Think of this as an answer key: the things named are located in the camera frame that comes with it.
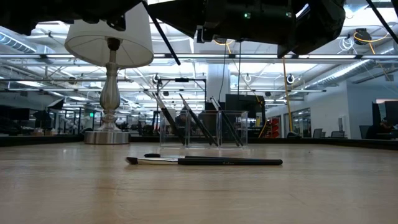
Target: table surface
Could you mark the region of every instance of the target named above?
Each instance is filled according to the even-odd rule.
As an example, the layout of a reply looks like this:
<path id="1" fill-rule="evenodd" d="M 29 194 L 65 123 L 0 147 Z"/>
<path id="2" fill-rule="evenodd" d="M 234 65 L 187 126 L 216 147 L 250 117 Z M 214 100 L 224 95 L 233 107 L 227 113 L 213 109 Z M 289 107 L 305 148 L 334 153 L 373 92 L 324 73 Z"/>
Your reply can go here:
<path id="1" fill-rule="evenodd" d="M 128 165 L 126 156 L 283 159 L 278 167 Z M 0 148 L 0 223 L 393 223 L 398 151 L 322 145 Z"/>

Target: person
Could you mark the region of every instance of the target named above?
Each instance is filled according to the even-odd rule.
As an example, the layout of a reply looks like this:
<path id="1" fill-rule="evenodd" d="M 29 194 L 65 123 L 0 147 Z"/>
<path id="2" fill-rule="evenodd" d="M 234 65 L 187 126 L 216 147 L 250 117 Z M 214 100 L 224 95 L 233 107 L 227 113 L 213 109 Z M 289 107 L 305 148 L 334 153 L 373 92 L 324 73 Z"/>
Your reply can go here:
<path id="1" fill-rule="evenodd" d="M 366 139 L 386 139 L 385 135 L 392 131 L 392 125 L 386 120 L 383 119 L 380 124 L 372 125 L 369 127 L 366 133 Z"/>

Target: silver lamp base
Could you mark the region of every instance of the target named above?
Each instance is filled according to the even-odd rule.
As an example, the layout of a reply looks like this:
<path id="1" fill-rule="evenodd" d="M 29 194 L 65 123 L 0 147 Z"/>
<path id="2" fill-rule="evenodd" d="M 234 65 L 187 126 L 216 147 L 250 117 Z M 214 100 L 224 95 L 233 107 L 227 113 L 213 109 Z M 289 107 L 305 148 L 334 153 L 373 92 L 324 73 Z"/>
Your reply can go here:
<path id="1" fill-rule="evenodd" d="M 121 131 L 87 131 L 85 144 L 129 144 L 129 133 Z"/>

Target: ceiling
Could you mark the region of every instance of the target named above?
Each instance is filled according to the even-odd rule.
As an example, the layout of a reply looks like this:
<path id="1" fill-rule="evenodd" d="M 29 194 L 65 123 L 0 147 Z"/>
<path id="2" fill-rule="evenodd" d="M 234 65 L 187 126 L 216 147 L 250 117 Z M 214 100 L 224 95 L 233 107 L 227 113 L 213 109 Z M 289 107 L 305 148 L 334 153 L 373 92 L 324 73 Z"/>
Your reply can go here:
<path id="1" fill-rule="evenodd" d="M 148 0 L 149 4 L 156 2 L 162 2 L 162 0 Z M 368 45 L 353 45 L 349 50 L 343 50 L 343 41 L 349 34 L 353 34 L 356 28 L 367 28 L 368 32 L 372 35 L 373 39 L 381 39 L 386 35 L 382 24 L 379 22 L 377 17 L 374 15 L 371 9 L 366 8 L 365 0 L 348 0 L 345 6 L 347 12 L 347 18 L 345 20 L 345 25 L 341 31 L 340 37 L 336 40 L 326 44 L 323 47 L 315 50 L 311 54 L 371 54 Z M 398 32 L 397 26 L 397 15 L 393 8 L 379 8 L 380 13 L 383 15 L 390 27 Z M 166 36 L 171 42 L 174 51 L 178 54 L 223 54 L 225 50 L 224 45 L 219 45 L 214 42 L 198 44 L 196 40 L 192 40 L 181 32 L 177 31 L 173 27 L 167 24 L 161 23 L 161 27 L 165 32 Z M 55 53 L 67 54 L 68 52 L 63 47 L 65 38 L 69 30 L 69 25 L 63 22 L 42 22 L 36 26 L 36 29 L 32 31 L 30 37 L 25 37 L 22 35 L 17 35 L 24 42 L 46 45 L 53 49 Z M 169 50 L 164 44 L 163 40 L 153 25 L 150 24 L 150 31 L 152 34 L 152 46 L 155 54 L 168 53 Z M 377 48 L 386 42 L 391 41 L 389 35 L 374 43 L 374 47 L 377 52 Z M 228 41 L 228 53 L 238 54 L 239 53 L 239 43 Z M 0 45 L 0 52 L 2 53 L 15 53 L 18 54 L 13 49 L 6 46 Z M 255 42 L 243 42 L 241 46 L 242 54 L 276 54 L 277 46 L 272 44 L 262 44 Z M 11 60 L 11 62 L 21 65 L 22 60 Z M 53 73 L 51 78 L 100 78 L 104 79 L 106 77 L 106 69 L 97 66 L 72 66 L 73 61 L 66 62 L 69 63 L 67 67 L 52 66 L 48 68 L 49 73 Z M 171 59 L 157 59 L 150 66 L 145 66 L 141 68 L 126 69 L 119 73 L 118 78 L 128 78 L 132 82 L 122 82 L 119 83 L 119 88 L 153 88 L 152 78 L 155 74 L 158 74 L 162 78 L 176 78 L 176 77 L 188 77 L 188 78 L 205 78 L 208 74 L 208 64 L 215 63 L 211 60 L 186 60 L 183 61 L 181 66 L 178 66 Z M 301 83 L 305 83 L 325 73 L 326 71 L 338 66 L 340 62 L 324 61 L 323 63 L 315 63 L 310 60 L 305 63 L 290 63 L 286 64 L 287 73 L 291 73 L 296 79 L 299 79 Z M 33 71 L 34 73 L 44 74 L 45 67 L 43 65 L 38 66 L 28 66 L 25 67 Z M 237 75 L 238 66 L 237 61 L 228 62 L 228 68 L 232 74 L 231 85 L 237 85 Z M 374 70 L 370 73 L 378 73 L 379 71 Z M 281 89 L 284 87 L 283 79 L 283 64 L 280 62 L 261 62 L 260 60 L 245 61 L 241 64 L 241 74 L 243 77 L 250 76 L 250 81 L 248 82 L 249 87 L 256 88 L 274 88 Z M 361 74 L 358 78 L 363 78 L 366 74 Z M 368 82 L 377 84 L 376 80 Z M 88 88 L 90 86 L 101 86 L 103 83 L 98 82 L 81 82 L 77 83 L 77 86 L 82 88 Z M 247 88 L 243 80 L 240 83 L 243 88 Z M 187 93 L 187 98 L 189 99 L 204 99 L 204 92 L 200 90 L 200 87 L 195 83 L 174 83 L 170 82 L 167 88 L 191 88 L 197 89 L 197 92 Z M 152 108 L 155 101 L 149 98 L 145 93 L 139 92 L 122 92 L 123 97 L 135 103 L 147 103 L 146 108 Z M 171 93 L 170 96 L 165 98 L 178 98 L 178 95 Z M 198 104 L 198 110 L 203 107 L 203 102 Z M 181 104 L 176 104 L 176 107 L 182 107 Z"/>

